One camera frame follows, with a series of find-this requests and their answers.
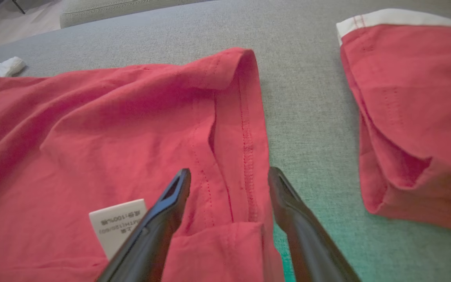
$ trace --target red fabric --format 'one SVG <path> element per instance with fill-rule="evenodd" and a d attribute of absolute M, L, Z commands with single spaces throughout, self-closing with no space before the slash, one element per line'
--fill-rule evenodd
<path fill-rule="evenodd" d="M 258 70 L 234 48 L 185 66 L 0 78 L 0 281 L 93 281 L 88 213 L 192 184 L 164 281 L 283 280 Z"/>
<path fill-rule="evenodd" d="M 357 29 L 341 57 L 360 109 L 367 210 L 451 228 L 451 27 Z"/>

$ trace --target light wooden floor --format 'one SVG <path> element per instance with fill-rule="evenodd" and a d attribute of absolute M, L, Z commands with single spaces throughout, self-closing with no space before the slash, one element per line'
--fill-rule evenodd
<path fill-rule="evenodd" d="M 60 29 L 61 0 L 11 0 L 0 4 L 0 45 Z"/>

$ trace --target gray upholstery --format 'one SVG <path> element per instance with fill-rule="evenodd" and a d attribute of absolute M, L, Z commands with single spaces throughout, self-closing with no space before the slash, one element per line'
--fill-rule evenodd
<path fill-rule="evenodd" d="M 60 27 L 206 0 L 64 0 Z"/>
<path fill-rule="evenodd" d="M 368 214 L 358 178 L 358 112 L 335 23 L 386 7 L 451 18 L 447 0 L 220 0 L 147 11 L 0 47 L 23 75 L 185 64 L 233 46 L 258 60 L 271 164 L 280 167 L 365 282 L 451 282 L 451 230 Z M 290 274 L 279 229 L 276 245 Z"/>

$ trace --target folded fabric edge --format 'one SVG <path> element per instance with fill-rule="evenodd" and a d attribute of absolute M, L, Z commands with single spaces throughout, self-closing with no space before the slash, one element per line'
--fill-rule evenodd
<path fill-rule="evenodd" d="M 369 14 L 353 16 L 336 25 L 339 44 L 342 45 L 342 37 L 362 27 L 373 27 L 376 25 L 436 25 L 451 27 L 451 18 L 405 9 L 382 9 Z"/>

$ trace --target clothing label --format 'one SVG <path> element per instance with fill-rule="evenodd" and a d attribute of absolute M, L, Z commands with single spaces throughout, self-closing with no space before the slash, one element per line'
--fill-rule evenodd
<path fill-rule="evenodd" d="M 144 199 L 90 213 L 90 221 L 106 257 L 111 260 L 147 212 Z"/>

